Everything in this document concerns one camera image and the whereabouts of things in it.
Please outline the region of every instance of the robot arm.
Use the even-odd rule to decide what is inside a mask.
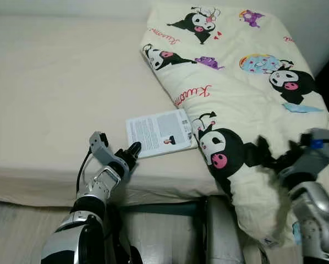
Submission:
[[[104,167],[89,180],[85,191],[78,191],[70,214],[46,241],[41,264],[105,263],[103,218],[107,200],[120,181],[129,178],[141,143],[133,143],[129,149],[113,154],[104,133],[94,132],[89,142],[91,153]]]
[[[268,145],[259,138],[259,145]],[[299,144],[274,159],[266,152],[262,163],[274,169],[289,191],[292,209],[300,223],[304,263],[329,263],[329,196],[316,182],[329,164],[329,130],[311,129]]]

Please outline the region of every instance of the gray floor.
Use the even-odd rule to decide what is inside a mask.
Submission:
[[[0,263],[38,264],[43,242],[55,230],[67,208],[34,208],[0,203]],[[198,263],[191,217],[128,213],[129,239],[145,264]],[[299,248],[267,252],[272,264],[302,263]],[[244,249],[248,264],[261,263],[256,247]]]

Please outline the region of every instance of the white wall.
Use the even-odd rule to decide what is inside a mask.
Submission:
[[[0,14],[118,17],[145,21],[154,0],[0,0]],[[314,74],[329,60],[329,0],[211,0],[194,4],[258,9],[278,16]]]

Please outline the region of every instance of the kuromi pillowcase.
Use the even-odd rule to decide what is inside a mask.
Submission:
[[[275,17],[239,8],[157,4],[141,52],[193,133],[244,231],[265,246],[292,244],[294,216],[275,175],[260,166],[265,137],[276,156],[329,115],[305,60]],[[308,107],[319,112],[287,110]]]

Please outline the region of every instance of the booklet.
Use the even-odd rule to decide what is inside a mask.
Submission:
[[[183,109],[145,115],[126,121],[129,146],[141,142],[139,158],[196,148],[191,125]]]

